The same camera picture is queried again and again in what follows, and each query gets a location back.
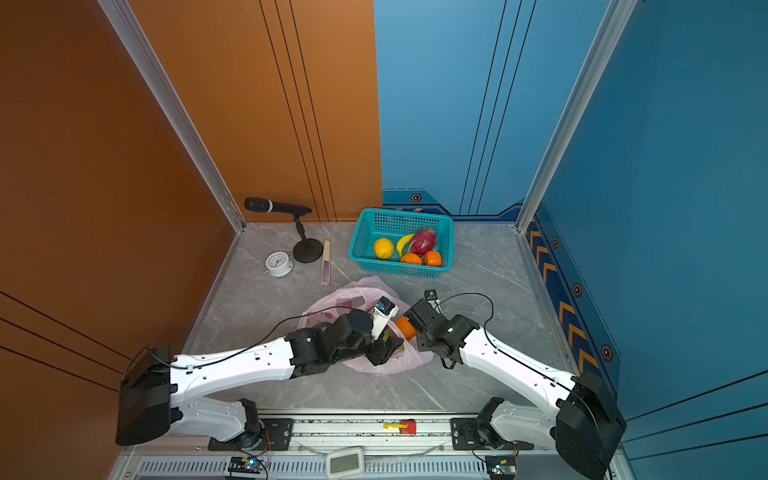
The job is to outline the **pink plastic bag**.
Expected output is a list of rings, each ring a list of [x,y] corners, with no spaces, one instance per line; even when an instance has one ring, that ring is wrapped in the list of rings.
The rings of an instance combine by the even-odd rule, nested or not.
[[[371,316],[372,331],[360,342],[362,354],[340,363],[364,374],[389,376],[416,369],[434,359],[421,352],[397,321],[407,310],[400,295],[379,276],[351,282],[310,305],[299,320],[300,329],[333,324],[341,316],[361,310]]]

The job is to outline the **orange mandarin fruit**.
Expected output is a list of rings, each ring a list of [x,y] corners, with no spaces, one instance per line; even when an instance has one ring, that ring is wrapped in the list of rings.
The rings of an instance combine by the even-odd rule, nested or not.
[[[404,263],[404,264],[409,264],[409,265],[422,265],[423,264],[422,258],[419,255],[414,254],[414,253],[406,253],[406,254],[404,254],[401,257],[400,262]]]

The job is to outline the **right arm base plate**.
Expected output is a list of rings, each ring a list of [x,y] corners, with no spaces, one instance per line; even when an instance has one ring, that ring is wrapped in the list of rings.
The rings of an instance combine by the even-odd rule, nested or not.
[[[487,439],[483,438],[474,418],[452,418],[450,420],[450,437],[454,451],[530,451],[534,449],[533,444],[524,441],[509,442],[501,440],[495,445],[492,445]]]

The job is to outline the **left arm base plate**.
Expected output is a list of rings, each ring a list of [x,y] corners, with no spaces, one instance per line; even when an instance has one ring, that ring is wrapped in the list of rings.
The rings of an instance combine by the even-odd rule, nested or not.
[[[254,433],[246,431],[238,437],[220,442],[214,438],[209,440],[209,451],[256,451],[283,452],[287,451],[293,434],[294,420],[291,418],[268,418],[260,420],[260,428]]]

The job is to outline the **orange persimmon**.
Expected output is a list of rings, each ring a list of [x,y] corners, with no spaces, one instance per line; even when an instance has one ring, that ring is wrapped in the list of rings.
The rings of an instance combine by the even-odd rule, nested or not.
[[[406,317],[399,318],[395,324],[407,341],[410,341],[417,335],[415,328]]]

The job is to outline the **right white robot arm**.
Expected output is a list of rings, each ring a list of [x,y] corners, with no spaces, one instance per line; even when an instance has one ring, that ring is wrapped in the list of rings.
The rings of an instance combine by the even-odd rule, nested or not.
[[[446,318],[425,299],[404,317],[416,332],[419,350],[434,353],[444,367],[461,364],[483,372],[531,402],[522,408],[500,397],[489,400],[475,419],[483,446],[503,449],[525,442],[555,449],[586,478],[602,479],[609,473],[627,424],[600,374],[557,370],[504,344],[463,315]]]

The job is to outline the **yellow lemon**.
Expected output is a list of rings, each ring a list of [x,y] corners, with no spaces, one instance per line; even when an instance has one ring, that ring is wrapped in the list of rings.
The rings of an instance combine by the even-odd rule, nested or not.
[[[373,245],[374,254],[380,260],[389,260],[396,253],[394,243],[388,238],[379,238]]]

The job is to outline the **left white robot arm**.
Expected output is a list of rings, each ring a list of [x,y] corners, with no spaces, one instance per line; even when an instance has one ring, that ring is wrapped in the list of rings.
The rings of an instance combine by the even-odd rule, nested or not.
[[[121,380],[115,442],[134,446],[177,433],[242,448],[261,433],[255,403],[224,402],[214,394],[321,374],[359,357],[373,366],[383,365],[404,343],[390,330],[389,320],[387,315],[347,308],[332,323],[240,350],[194,357],[174,356],[167,347],[152,348]]]

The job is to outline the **red dragon fruit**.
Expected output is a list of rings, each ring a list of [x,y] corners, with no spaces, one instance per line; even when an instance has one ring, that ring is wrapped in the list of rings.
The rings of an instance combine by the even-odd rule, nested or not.
[[[437,232],[432,227],[424,227],[417,231],[408,245],[408,252],[424,257],[437,244]]]

